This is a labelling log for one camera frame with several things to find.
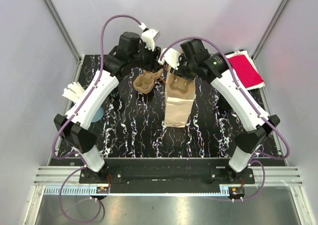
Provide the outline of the beige paper takeout bag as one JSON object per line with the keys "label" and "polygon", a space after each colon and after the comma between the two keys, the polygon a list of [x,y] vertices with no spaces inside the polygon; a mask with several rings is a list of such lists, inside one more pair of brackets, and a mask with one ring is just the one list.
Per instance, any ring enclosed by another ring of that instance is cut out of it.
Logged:
{"label": "beige paper takeout bag", "polygon": [[166,76],[165,84],[165,109],[164,109],[164,126],[174,127],[174,128],[184,128],[189,119],[192,106],[195,99],[195,81],[192,81],[194,84],[194,90],[186,95],[180,96],[178,94],[172,93],[168,87],[168,79],[172,73],[168,72]]}

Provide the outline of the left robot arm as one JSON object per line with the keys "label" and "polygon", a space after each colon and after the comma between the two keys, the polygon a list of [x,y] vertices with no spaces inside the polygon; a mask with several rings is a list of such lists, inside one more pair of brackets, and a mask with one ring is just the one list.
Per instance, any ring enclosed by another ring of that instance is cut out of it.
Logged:
{"label": "left robot arm", "polygon": [[155,45],[159,36],[159,31],[153,28],[145,29],[142,34],[124,32],[118,45],[109,54],[101,55],[100,69],[78,102],[65,115],[57,114],[54,118],[58,136],[91,170],[90,178],[96,183],[106,180],[107,171],[96,147],[97,136],[88,131],[93,117],[132,68],[141,67],[151,72],[159,70],[161,48]]}

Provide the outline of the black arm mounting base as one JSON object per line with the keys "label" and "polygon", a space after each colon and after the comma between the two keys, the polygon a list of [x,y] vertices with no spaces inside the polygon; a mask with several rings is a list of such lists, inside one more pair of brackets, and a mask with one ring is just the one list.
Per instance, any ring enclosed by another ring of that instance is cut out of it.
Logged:
{"label": "black arm mounting base", "polygon": [[252,169],[246,168],[234,174],[226,158],[110,158],[99,172],[84,169],[79,182],[104,183],[110,176],[112,184],[120,184],[129,180],[176,180],[198,179],[213,184],[255,183]]}

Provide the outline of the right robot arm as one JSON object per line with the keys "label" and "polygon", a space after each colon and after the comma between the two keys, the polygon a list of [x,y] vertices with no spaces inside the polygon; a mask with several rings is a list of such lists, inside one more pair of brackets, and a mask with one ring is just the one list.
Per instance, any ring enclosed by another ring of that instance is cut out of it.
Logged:
{"label": "right robot arm", "polygon": [[248,93],[232,64],[222,52],[210,54],[203,39],[187,39],[182,43],[176,72],[186,79],[199,77],[216,89],[239,117],[244,131],[235,136],[235,151],[226,170],[226,179],[238,183],[255,151],[280,123],[277,115],[269,115]]}

